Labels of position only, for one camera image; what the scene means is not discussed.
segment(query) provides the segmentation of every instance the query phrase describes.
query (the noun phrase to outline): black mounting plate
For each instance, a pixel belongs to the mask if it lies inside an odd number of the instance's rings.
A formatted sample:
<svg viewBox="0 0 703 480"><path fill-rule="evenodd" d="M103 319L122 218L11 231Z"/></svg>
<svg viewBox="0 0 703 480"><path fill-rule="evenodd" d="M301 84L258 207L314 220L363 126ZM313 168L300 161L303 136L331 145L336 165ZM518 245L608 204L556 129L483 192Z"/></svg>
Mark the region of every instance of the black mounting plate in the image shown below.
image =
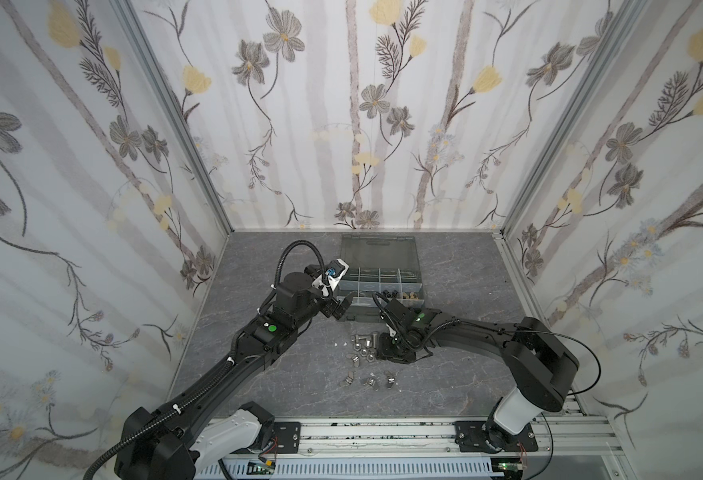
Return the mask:
<svg viewBox="0 0 703 480"><path fill-rule="evenodd" d="M479 441L477 434L481 431L484 424L485 422L455 422L455 442L461 452L486 452L476 443ZM536 442L535 436L531 436L532 434L533 427L528 423L519 435L513 437L514 442L509 442L503 446L503 450L505 452L520 452L519 444L521 444L527 452L537 452L538 442Z"/></svg>
<svg viewBox="0 0 703 480"><path fill-rule="evenodd" d="M277 438L277 453L298 453L301 442L300 422L275 422L274 437Z"/></svg>

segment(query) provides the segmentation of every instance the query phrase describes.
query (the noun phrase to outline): metal corner post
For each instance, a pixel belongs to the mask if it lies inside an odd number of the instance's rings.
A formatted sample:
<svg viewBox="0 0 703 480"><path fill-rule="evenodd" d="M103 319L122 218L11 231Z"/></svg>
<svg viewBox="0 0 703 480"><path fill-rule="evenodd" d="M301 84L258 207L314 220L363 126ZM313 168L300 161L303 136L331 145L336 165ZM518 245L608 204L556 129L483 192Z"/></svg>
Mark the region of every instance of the metal corner post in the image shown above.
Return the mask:
<svg viewBox="0 0 703 480"><path fill-rule="evenodd" d="M176 137L180 141L181 148L184 149L184 153L190 159L194 177L197 179L208 205L210 205L213 210L216 222L222 229L222 232L227 236L230 235L234 229L229 221L229 217L226 216L223 205L219 201L218 194L216 193L216 188L213 187L210 176L208 176L206 172L205 164L200 157L200 152L194 147L192 134L189 132L188 126L184 121L184 116L175 100L173 90L167 84L165 76L160 70L160 64L154 56L154 52L152 51L144 29L141 28L133 5L130 4L130 0L109 0L109 3L116 13L120 27L122 27L128 41L133 47L136 57L141 64L141 68L144 70L151 84L157 101L159 101L160 106L173 127Z"/></svg>
<svg viewBox="0 0 703 480"><path fill-rule="evenodd" d="M557 152L562 148L576 121L587 107L589 100L594 96L599 82L608 72L610 63L618 55L625 40L632 32L632 28L646 3L647 0L624 0L618 9L618 13L615 14L615 18L605 33L604 40L597 48L594 59L589 63L589 67L578 83L573 96L570 97L565 111L559 117L557 126L540 151L538 159L530 169L517 198L514 199L502 229L504 236L517 227L525 209L533 201L533 196L546 176L549 167L556 159Z"/></svg>

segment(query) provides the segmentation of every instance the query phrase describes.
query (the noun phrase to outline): black robotic arm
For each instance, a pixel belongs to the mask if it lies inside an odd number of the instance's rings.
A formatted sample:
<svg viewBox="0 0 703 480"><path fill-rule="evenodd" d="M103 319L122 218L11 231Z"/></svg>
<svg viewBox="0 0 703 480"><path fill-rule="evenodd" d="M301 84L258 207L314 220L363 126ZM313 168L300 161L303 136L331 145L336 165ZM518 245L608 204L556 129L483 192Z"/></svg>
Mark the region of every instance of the black robotic arm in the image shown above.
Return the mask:
<svg viewBox="0 0 703 480"><path fill-rule="evenodd" d="M283 280L282 264L299 245L314 251L318 265L290 273ZM124 423L120 443L88 468L84 480L92 479L115 455L114 471L123 480L190 480L238 448L263 450L272 438L274 418L255 403L215 425L209 425L210 420L244 381L280 358L315 315L336 319L344 315L351 299L336 298L335 292L347 270L340 259L326 266L308 241L288 245L280 256L272 292L256 317L234 335L229 354L153 412L135 410ZM514 450L517 436L533 417L543 410L562 408L579 363L542 322L530 317L518 323L479 322L435 309L414 310L396 300L383 305L383 296L374 296L374 300L390 330L379 336L379 360L411 363L420 351L431 355L430 348L447 346L490 356L509 367L517 388L499 400L481 431L465 440L480 451Z"/></svg>

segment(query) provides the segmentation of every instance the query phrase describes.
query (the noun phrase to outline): gray marble tabletop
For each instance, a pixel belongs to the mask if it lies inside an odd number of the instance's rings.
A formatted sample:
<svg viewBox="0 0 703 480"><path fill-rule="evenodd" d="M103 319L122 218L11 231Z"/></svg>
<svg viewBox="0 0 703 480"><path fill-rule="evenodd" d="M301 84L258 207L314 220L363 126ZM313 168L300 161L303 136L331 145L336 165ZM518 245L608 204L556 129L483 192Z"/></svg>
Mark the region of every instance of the gray marble tabletop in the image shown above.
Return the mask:
<svg viewBox="0 0 703 480"><path fill-rule="evenodd" d="M269 293L284 247L302 238L326 259L340 253L340 233L234 233L186 355L174 395L190 386L229 350L231 335L245 325ZM490 234L414 234L427 306L452 315L486 321L514 321L523 308ZM305 247L293 250L283 276L316 263ZM219 415L258 402L276 416L483 416L513 386L500 362L455 349L436 349L431 358L411 365L363 361L352 367L350 336L386 331L384 324L337 322L317 316L308 332L265 372L250 379ZM349 370L355 381L339 386ZM395 373L394 388L374 391L361 380L383 382Z"/></svg>

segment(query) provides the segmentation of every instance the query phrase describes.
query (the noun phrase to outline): floral wallpaper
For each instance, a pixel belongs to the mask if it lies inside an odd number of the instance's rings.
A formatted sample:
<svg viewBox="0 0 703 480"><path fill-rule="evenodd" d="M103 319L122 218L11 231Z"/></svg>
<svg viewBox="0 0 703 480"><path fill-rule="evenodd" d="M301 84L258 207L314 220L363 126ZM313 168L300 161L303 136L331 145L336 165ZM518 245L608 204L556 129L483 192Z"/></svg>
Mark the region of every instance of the floral wallpaper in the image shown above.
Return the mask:
<svg viewBox="0 0 703 480"><path fill-rule="evenodd" d="M0 478L81 475L189 339L225 238L148 92L109 5L0 0Z"/></svg>
<svg viewBox="0 0 703 480"><path fill-rule="evenodd" d="M620 2L133 0L235 228L498 228Z"/></svg>
<svg viewBox="0 0 703 480"><path fill-rule="evenodd" d="M646 5L505 234L549 323L599 355L582 397L639 476L703 478L703 2Z"/></svg>

